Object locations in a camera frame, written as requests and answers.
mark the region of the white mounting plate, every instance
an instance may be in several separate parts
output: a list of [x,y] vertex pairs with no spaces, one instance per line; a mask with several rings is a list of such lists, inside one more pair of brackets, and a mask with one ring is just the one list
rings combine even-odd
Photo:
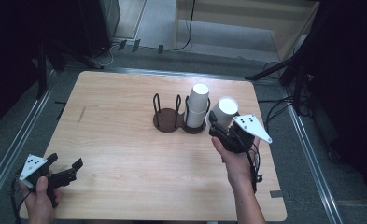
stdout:
[[31,189],[33,184],[27,181],[26,178],[46,163],[47,159],[29,154],[28,158],[26,159],[26,163],[23,166],[20,181],[22,181],[28,188]]
[[267,143],[273,142],[273,139],[264,130],[254,114],[235,116],[233,121],[238,124],[238,126],[241,127],[241,129],[245,132],[255,135]]

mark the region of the black tape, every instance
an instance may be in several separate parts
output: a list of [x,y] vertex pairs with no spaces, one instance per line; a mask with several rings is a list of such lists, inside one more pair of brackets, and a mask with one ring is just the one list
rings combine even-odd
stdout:
[[133,47],[133,53],[137,51],[137,49],[139,49],[139,43],[140,43],[140,39],[135,40],[134,47]]
[[163,53],[163,45],[159,45],[159,54]]
[[127,43],[127,40],[123,40],[121,41],[120,45],[119,45],[119,49],[118,50],[122,50],[125,48],[125,44]]
[[270,191],[271,198],[283,198],[284,193],[282,190],[272,190]]

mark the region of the forearm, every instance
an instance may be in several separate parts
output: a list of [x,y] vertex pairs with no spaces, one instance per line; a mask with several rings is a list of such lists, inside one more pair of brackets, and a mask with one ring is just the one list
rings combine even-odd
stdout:
[[265,223],[250,181],[236,181],[232,183],[232,187],[238,223]]

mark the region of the white paper cup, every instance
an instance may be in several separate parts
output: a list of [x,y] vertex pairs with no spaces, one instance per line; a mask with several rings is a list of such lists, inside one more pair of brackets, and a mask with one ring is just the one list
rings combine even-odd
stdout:
[[202,82],[195,83],[189,96],[189,109],[196,113],[201,113],[207,109],[209,88]]
[[227,129],[236,112],[238,112],[238,103],[230,96],[223,96],[212,107],[211,111],[213,111],[218,120],[217,124]]
[[204,123],[205,116],[206,110],[200,113],[196,113],[189,109],[189,114],[185,113],[184,115],[184,121],[186,122],[186,125],[191,128],[199,128]]

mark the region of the light wood tabletop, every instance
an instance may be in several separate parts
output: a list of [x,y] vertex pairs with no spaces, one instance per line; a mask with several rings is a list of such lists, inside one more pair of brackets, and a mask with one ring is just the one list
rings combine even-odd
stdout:
[[[225,165],[208,129],[197,134],[177,129],[162,133],[153,124],[153,96],[161,108],[175,108],[176,96],[192,86],[209,87],[211,106],[231,96],[241,115],[261,112],[247,81],[83,72],[72,90],[44,155],[57,153],[54,173],[82,158],[77,180],[60,188],[60,219],[236,220],[233,191]],[[184,101],[179,113],[184,112]],[[256,197],[268,221],[287,217],[269,145],[260,143],[263,181]],[[27,217],[25,206],[21,216]]]

